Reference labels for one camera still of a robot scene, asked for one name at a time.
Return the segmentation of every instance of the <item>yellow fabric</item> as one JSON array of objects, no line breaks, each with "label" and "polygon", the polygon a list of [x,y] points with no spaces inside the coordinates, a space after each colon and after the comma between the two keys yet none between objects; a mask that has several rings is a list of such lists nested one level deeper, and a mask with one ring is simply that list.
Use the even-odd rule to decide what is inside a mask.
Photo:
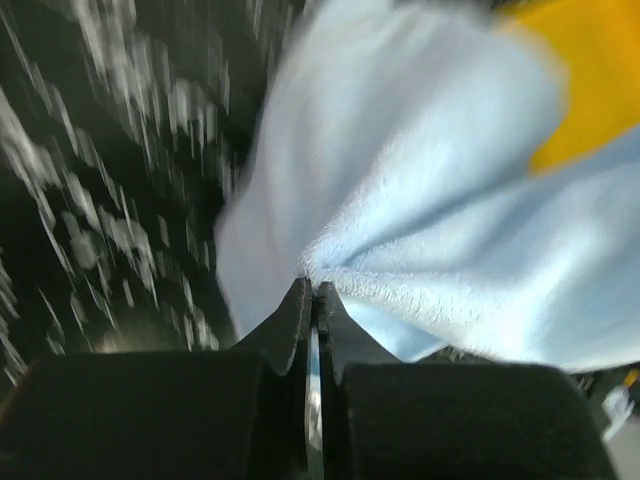
[{"label": "yellow fabric", "polygon": [[534,156],[534,172],[640,123],[640,0],[549,0],[507,14],[546,39],[570,74],[569,115]]}]

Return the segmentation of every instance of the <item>blurred background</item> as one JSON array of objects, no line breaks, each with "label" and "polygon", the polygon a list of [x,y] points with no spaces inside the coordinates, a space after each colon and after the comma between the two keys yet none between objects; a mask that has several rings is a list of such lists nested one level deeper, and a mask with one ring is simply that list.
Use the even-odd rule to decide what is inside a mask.
[{"label": "blurred background", "polygon": [[213,226],[304,3],[0,0],[0,402],[43,355],[233,343]]}]

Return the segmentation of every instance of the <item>fabric fold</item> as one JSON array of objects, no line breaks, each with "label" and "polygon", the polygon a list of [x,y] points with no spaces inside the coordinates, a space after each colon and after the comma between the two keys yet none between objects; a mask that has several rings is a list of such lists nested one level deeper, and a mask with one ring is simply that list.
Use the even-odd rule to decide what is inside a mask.
[{"label": "fabric fold", "polygon": [[529,178],[564,113],[544,47],[472,10],[364,5],[325,2],[297,31],[217,226],[238,335],[308,276],[405,361],[640,359],[635,155]]}]

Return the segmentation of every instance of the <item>dark surface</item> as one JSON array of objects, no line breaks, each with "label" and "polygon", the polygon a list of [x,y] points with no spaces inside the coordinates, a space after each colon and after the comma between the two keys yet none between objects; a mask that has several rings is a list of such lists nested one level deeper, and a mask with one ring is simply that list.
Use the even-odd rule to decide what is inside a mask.
[{"label": "dark surface", "polygon": [[[264,328],[230,351],[37,364],[0,417],[0,476],[296,478],[305,467],[304,335],[318,326],[327,480],[616,478],[585,399],[561,372],[387,363],[357,338],[363,332],[349,332],[353,320],[333,315],[339,305],[322,299],[333,289],[312,299],[307,287],[296,282]],[[274,343],[269,324],[287,341]],[[380,363],[343,351],[356,344]]]},{"label": "dark surface", "polygon": [[317,305],[326,478],[616,478],[568,376],[543,367],[389,362],[330,285]]},{"label": "dark surface", "polygon": [[6,412],[0,474],[293,478],[285,385],[257,352],[45,361],[24,379]]}]

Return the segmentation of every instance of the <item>towel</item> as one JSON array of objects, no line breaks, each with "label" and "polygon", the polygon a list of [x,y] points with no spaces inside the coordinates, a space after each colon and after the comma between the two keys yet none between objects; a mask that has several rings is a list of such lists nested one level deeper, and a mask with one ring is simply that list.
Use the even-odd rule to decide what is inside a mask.
[{"label": "towel", "polygon": [[566,79],[496,22],[392,0],[305,16],[216,225],[240,338],[306,276],[403,361],[446,345],[570,372],[640,360],[640,135],[530,177]]}]

